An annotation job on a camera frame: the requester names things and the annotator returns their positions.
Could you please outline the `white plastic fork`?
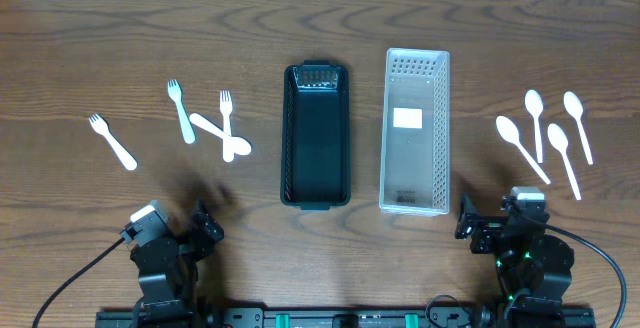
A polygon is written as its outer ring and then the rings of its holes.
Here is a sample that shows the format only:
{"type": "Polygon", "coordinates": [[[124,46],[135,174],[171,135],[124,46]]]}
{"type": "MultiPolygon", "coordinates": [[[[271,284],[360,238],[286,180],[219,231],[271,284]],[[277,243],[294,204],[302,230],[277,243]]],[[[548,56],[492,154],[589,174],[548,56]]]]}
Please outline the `white plastic fork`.
{"type": "Polygon", "coordinates": [[[93,114],[89,117],[91,127],[96,133],[103,136],[120,163],[128,171],[133,171],[137,168],[138,163],[131,153],[113,136],[110,131],[108,123],[99,115],[93,114]]]}
{"type": "MultiPolygon", "coordinates": [[[[231,93],[228,90],[223,90],[220,92],[220,112],[223,116],[223,131],[231,136],[231,113],[233,111],[233,103],[231,93]]],[[[223,141],[223,160],[227,163],[230,163],[234,160],[235,153],[232,149],[231,144],[227,141],[223,141]]]]}

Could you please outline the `white plastic spoon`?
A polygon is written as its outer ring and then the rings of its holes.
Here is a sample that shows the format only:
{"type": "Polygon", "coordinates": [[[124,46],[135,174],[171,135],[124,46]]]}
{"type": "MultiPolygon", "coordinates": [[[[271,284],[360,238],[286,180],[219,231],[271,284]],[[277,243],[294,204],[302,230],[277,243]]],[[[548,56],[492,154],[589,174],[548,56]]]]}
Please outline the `white plastic spoon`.
{"type": "Polygon", "coordinates": [[[547,135],[551,145],[560,153],[574,197],[576,200],[580,201],[582,199],[582,195],[574,170],[568,157],[568,138],[563,129],[555,123],[551,123],[548,125],[547,135]]]}
{"type": "Polygon", "coordinates": [[[526,162],[534,170],[534,172],[542,179],[542,181],[550,185],[551,180],[542,170],[540,165],[534,160],[534,158],[526,151],[520,141],[520,133],[513,121],[505,116],[498,116],[495,120],[496,129],[499,135],[508,143],[514,145],[522,154],[526,162]]]}
{"type": "Polygon", "coordinates": [[[543,156],[541,127],[540,127],[540,116],[544,109],[543,101],[537,91],[528,90],[525,94],[524,104],[525,104],[525,109],[533,118],[536,160],[538,163],[543,163],[544,156],[543,156]]]}
{"type": "Polygon", "coordinates": [[[589,165],[593,165],[593,156],[591,152],[591,147],[586,135],[586,131],[584,129],[584,125],[582,122],[582,116],[584,113],[584,106],[579,99],[579,97],[572,91],[567,91],[563,96],[563,103],[565,110],[567,113],[574,118],[576,121],[579,137],[581,140],[582,148],[584,151],[584,155],[586,161],[589,165]]]}
{"type": "Polygon", "coordinates": [[[189,121],[195,126],[220,138],[223,141],[223,146],[230,149],[234,154],[246,156],[252,151],[251,144],[245,138],[225,133],[221,128],[199,113],[191,113],[189,115],[189,121]]]}

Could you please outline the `clear plastic perforated basket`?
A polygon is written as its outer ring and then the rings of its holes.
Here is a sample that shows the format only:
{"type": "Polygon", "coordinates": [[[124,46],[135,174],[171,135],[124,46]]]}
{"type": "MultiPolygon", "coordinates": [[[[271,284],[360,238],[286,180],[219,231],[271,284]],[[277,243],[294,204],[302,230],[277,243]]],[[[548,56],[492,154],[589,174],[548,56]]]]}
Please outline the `clear plastic perforated basket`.
{"type": "Polygon", "coordinates": [[[450,55],[386,55],[379,207],[416,216],[450,210],[450,55]]]}

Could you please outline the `pale green plastic fork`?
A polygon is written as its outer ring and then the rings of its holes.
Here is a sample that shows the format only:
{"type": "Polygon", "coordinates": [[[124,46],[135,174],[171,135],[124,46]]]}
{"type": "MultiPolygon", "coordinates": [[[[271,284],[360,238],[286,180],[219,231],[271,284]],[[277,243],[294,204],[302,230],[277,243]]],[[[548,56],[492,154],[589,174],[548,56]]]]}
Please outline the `pale green plastic fork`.
{"type": "Polygon", "coordinates": [[[183,140],[186,144],[193,144],[196,141],[196,136],[182,101],[182,89],[179,82],[176,79],[169,80],[167,91],[169,98],[176,106],[183,140]]]}

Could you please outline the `black plastic basket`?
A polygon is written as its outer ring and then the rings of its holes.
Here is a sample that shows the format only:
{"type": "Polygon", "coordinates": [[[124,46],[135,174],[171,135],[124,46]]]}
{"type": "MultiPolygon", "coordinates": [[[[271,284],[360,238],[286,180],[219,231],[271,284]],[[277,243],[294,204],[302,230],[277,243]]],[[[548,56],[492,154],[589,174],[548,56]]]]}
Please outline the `black plastic basket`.
{"type": "Polygon", "coordinates": [[[281,202],[325,211],[351,198],[349,73],[307,60],[284,71],[281,202]]]}

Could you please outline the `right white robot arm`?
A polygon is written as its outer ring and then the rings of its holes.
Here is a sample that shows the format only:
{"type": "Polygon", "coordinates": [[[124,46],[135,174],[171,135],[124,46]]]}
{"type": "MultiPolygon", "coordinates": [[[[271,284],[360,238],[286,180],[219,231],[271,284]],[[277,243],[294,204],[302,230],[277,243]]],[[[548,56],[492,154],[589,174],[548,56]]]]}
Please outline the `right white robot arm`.
{"type": "Polygon", "coordinates": [[[501,208],[505,216],[483,216],[462,194],[455,237],[469,238],[474,254],[494,256],[505,296],[498,306],[503,322],[518,315],[560,318],[575,255],[562,239],[546,233],[545,195],[535,187],[516,186],[502,198],[501,208]]]}

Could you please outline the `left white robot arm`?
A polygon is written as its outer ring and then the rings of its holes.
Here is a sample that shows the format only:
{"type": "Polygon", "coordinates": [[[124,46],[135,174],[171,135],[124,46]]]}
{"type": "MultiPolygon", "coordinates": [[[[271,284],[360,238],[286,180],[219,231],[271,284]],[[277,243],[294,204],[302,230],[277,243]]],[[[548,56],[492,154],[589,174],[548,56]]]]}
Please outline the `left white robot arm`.
{"type": "Polygon", "coordinates": [[[212,307],[196,295],[197,263],[214,252],[224,239],[224,230],[210,215],[203,200],[194,207],[187,230],[175,234],[169,215],[157,201],[151,201],[130,216],[121,232],[127,243],[134,241],[130,259],[139,270],[146,316],[140,325],[184,324],[209,326],[212,307]]]}

